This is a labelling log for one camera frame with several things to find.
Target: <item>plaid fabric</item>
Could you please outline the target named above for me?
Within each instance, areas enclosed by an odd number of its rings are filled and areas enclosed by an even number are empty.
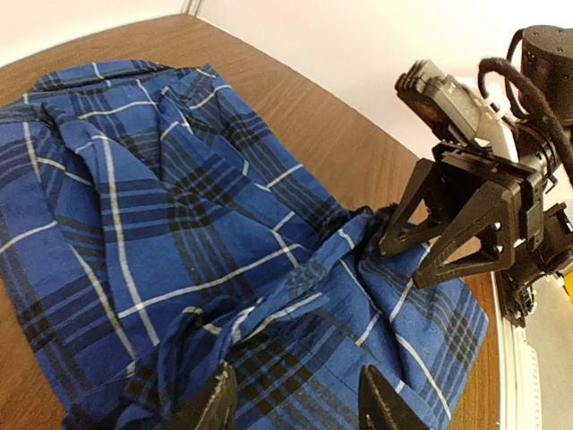
[[[239,428],[357,428],[377,366],[446,428],[486,331],[385,258],[211,67],[87,64],[0,111],[0,274],[65,428],[158,428],[236,370]]]

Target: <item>white wall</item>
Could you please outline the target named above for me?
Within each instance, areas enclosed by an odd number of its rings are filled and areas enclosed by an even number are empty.
[[[183,0],[1,0],[0,66],[81,36],[180,13]]]
[[[204,0],[200,17],[293,67],[356,108],[418,156],[436,139],[396,98],[416,59],[474,76],[505,56],[517,28],[573,27],[562,0]]]

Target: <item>blue plaid shirt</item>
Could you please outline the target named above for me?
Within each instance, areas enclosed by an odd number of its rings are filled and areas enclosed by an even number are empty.
[[[487,318],[413,287],[424,247],[380,255],[391,212],[340,207],[209,66],[86,64],[0,111],[0,275],[64,428],[161,427],[221,360],[238,428],[356,429],[367,364],[446,428]]]

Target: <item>cloth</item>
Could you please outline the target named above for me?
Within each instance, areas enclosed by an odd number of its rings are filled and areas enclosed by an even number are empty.
[[[221,360],[238,428],[358,427],[374,365],[448,426],[487,318],[386,258],[210,66],[87,64],[0,111],[0,274],[64,428],[160,428]]]

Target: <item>wood grain surface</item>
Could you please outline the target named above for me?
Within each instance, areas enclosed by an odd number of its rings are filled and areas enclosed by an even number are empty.
[[[255,48],[187,15],[108,30],[9,64],[0,69],[0,106],[19,98],[43,74],[126,58],[174,67],[213,65],[348,208],[376,208],[399,200],[414,167],[414,154],[342,101]],[[493,429],[500,399],[492,286],[487,276],[468,282],[490,316],[490,327],[450,428]],[[0,428],[60,428],[64,411],[40,372],[2,285],[0,375]]]

